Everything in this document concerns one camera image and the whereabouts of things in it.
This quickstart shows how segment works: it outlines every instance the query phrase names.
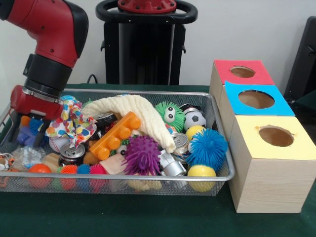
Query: black cable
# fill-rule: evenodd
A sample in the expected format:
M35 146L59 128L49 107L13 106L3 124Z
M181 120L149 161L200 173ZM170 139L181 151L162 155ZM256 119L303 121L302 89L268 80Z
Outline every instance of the black cable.
M94 78L94 81L95 81L96 84L99 83L97 77L95 76L95 74L91 74L89 76L87 83L90 83L91 78Z

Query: orange lego brick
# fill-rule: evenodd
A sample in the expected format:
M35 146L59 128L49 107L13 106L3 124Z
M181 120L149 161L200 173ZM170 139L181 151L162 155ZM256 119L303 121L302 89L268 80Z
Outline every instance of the orange lego brick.
M121 141L129 138L132 130L139 129L140 125L141 120L133 112L129 112L99 141L90 147L90 151L99 160L109 158L110 151L118 149Z

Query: shape sorter box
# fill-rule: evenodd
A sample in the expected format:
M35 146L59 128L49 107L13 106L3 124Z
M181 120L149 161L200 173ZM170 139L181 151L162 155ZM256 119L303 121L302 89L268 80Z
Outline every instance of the shape sorter box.
M222 90L227 81L237 84L274 85L260 61L215 60L209 93L214 96L217 106L220 104Z
M275 85L245 85L226 82L219 112L227 141L235 115L295 116Z
M230 149L236 212L301 212L316 176L316 146L297 118L237 115Z

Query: red robot arm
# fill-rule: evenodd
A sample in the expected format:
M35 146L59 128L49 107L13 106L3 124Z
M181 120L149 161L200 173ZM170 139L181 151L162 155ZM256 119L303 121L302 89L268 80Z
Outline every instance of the red robot arm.
M11 94L15 130L22 115L44 120L37 146L50 121L62 112L59 98L82 53L88 17L65 0L0 0L0 19L25 29L37 41L24 69L25 84L15 86Z

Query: cream knit fabric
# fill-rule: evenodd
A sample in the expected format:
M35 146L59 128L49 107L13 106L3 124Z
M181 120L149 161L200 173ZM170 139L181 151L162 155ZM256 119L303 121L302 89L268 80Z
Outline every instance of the cream knit fabric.
M94 117L107 112L119 113L125 116L130 111L134 112L142 121L140 131L152 137L168 153L174 151L176 148L175 143L161 116L144 97L125 95L122 97L103 98L86 105L81 112L84 117Z

